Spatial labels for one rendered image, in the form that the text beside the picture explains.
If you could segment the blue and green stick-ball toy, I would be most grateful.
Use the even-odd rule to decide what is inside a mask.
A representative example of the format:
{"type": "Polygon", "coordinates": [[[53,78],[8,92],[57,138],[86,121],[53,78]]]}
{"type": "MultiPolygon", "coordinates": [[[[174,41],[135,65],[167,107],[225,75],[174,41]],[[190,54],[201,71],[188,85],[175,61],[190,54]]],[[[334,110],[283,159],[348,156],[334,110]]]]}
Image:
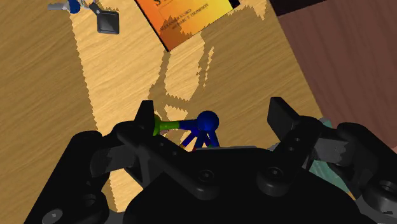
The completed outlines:
{"type": "Polygon", "coordinates": [[[196,119],[161,121],[158,115],[154,115],[155,127],[153,135],[159,135],[163,130],[181,129],[188,130],[190,133],[181,141],[179,146],[186,148],[194,139],[195,144],[192,148],[196,151],[205,145],[208,148],[219,147],[216,130],[219,127],[219,117],[213,111],[203,111],[196,119]]]}

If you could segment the teal object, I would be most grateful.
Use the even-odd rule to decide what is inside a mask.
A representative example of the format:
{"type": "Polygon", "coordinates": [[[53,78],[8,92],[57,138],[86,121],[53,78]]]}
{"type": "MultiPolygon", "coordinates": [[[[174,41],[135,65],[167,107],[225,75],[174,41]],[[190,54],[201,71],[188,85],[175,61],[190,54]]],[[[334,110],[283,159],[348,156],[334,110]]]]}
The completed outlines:
{"type": "Polygon", "coordinates": [[[345,145],[346,143],[340,142],[335,138],[319,139],[315,145],[314,161],[309,171],[340,188],[353,200],[356,200],[342,179],[327,164],[327,162],[338,162],[341,159],[340,154],[345,152],[345,145]]]}

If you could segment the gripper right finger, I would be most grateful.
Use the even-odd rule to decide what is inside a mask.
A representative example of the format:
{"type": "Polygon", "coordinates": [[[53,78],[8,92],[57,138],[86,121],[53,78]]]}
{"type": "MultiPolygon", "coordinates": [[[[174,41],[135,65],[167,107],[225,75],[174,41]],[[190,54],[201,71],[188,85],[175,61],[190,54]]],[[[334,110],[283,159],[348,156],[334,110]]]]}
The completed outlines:
{"type": "Polygon", "coordinates": [[[397,154],[366,127],[329,128],[299,115],[283,98],[270,99],[267,121],[279,144],[257,176],[267,224],[397,224],[397,154]],[[327,162],[356,200],[309,171],[319,139],[346,143],[338,162],[327,162]]]}

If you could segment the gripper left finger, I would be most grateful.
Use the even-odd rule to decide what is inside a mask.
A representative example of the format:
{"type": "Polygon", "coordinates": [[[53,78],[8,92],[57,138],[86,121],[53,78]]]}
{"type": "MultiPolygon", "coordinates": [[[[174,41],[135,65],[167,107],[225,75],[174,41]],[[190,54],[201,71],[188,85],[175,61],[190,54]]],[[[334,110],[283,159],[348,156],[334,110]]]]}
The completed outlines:
{"type": "Polygon", "coordinates": [[[142,214],[193,198],[146,155],[126,148],[114,131],[85,131],[72,137],[24,224],[106,224],[110,209],[102,187],[118,169],[144,187],[132,201],[144,206],[142,214]]]}

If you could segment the orange book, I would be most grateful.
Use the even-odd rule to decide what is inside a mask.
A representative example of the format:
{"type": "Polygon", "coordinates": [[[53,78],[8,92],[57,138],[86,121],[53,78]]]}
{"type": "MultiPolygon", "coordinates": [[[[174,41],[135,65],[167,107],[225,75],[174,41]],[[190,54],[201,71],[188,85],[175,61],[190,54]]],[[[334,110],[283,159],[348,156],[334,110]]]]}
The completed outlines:
{"type": "Polygon", "coordinates": [[[239,0],[134,0],[166,51],[240,5],[239,0]]]}

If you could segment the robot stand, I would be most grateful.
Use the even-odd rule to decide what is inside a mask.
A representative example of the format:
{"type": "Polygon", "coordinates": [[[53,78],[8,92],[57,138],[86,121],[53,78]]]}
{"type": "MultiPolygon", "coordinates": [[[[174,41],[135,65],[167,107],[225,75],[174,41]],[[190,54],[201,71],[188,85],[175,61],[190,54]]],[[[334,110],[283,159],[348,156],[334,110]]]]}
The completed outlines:
{"type": "Polygon", "coordinates": [[[277,17],[324,1],[326,0],[269,0],[277,17]]]}

